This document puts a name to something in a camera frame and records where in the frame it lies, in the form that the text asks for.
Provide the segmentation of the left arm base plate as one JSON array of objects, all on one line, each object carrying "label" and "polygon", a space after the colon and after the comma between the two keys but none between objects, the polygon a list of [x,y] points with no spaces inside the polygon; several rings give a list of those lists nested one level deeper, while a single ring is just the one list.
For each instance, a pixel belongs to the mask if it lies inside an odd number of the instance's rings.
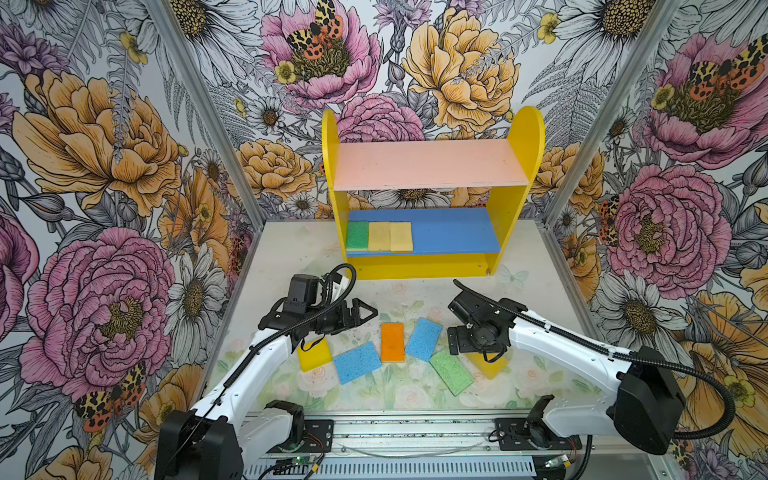
[{"label": "left arm base plate", "polygon": [[303,433],[298,439],[288,439],[276,447],[277,452],[330,453],[333,445],[335,422],[330,419],[310,419],[304,423]]}]

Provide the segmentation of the light yellow sponge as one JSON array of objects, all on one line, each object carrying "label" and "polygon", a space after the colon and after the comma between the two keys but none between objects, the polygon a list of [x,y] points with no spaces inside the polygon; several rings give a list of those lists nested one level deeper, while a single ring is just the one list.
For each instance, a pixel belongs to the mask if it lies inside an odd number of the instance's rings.
[{"label": "light yellow sponge", "polygon": [[390,251],[411,253],[414,249],[412,224],[410,222],[390,223]]}]

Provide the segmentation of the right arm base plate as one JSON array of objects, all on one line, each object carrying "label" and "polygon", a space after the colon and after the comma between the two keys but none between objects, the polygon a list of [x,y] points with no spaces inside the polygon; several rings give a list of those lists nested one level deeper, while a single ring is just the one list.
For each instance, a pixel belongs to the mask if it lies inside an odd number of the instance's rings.
[{"label": "right arm base plate", "polygon": [[556,437],[542,423],[526,418],[504,417],[494,420],[488,435],[490,443],[497,443],[501,451],[564,450],[578,452],[582,448],[578,436]]}]

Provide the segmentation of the pale yellow sponge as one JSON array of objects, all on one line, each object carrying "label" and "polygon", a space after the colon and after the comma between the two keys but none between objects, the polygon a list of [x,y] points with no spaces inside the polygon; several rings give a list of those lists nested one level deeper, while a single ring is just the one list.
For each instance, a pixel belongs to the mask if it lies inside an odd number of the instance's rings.
[{"label": "pale yellow sponge", "polygon": [[368,247],[369,252],[390,252],[391,251],[391,223],[390,222],[369,222],[368,223]]}]

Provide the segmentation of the golden yellow sponge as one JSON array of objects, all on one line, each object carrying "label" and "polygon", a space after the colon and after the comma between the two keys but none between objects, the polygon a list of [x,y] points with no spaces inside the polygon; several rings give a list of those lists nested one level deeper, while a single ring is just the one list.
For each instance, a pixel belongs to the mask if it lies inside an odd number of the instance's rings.
[{"label": "golden yellow sponge", "polygon": [[506,367],[507,360],[504,356],[495,362],[487,361],[481,353],[467,353],[469,362],[488,380],[495,379]]}]

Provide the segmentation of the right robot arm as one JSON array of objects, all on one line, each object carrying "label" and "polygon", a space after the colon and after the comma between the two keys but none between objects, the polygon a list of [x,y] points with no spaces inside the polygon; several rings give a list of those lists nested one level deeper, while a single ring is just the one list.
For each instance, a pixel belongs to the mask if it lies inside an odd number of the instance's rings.
[{"label": "right robot arm", "polygon": [[494,301],[462,286],[448,305],[459,320],[449,328],[452,355],[477,353],[490,363],[509,349],[555,362],[597,387],[591,398],[542,395],[516,428],[540,448],[573,436],[618,436],[639,450],[663,455],[672,443],[684,398],[663,356],[598,342],[553,323],[525,305]]}]

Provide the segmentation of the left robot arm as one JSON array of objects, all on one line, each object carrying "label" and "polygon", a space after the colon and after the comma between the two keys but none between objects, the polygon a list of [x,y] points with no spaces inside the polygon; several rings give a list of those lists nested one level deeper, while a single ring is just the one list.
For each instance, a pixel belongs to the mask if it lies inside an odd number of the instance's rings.
[{"label": "left robot arm", "polygon": [[355,298],[296,314],[278,300],[262,318],[248,350],[229,375],[186,411],[173,411],[157,444],[156,479],[241,479],[246,466],[269,450],[302,436],[303,408],[279,403],[250,422],[246,417],[271,375],[295,352],[296,334],[335,335],[378,316]]}]

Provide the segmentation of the dark green scrub sponge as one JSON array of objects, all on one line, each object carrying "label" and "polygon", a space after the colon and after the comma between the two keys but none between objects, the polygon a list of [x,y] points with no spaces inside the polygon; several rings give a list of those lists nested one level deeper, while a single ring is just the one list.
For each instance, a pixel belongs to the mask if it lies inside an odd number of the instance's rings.
[{"label": "dark green scrub sponge", "polygon": [[348,252],[367,251],[369,245],[369,223],[351,221],[347,225],[345,247]]}]

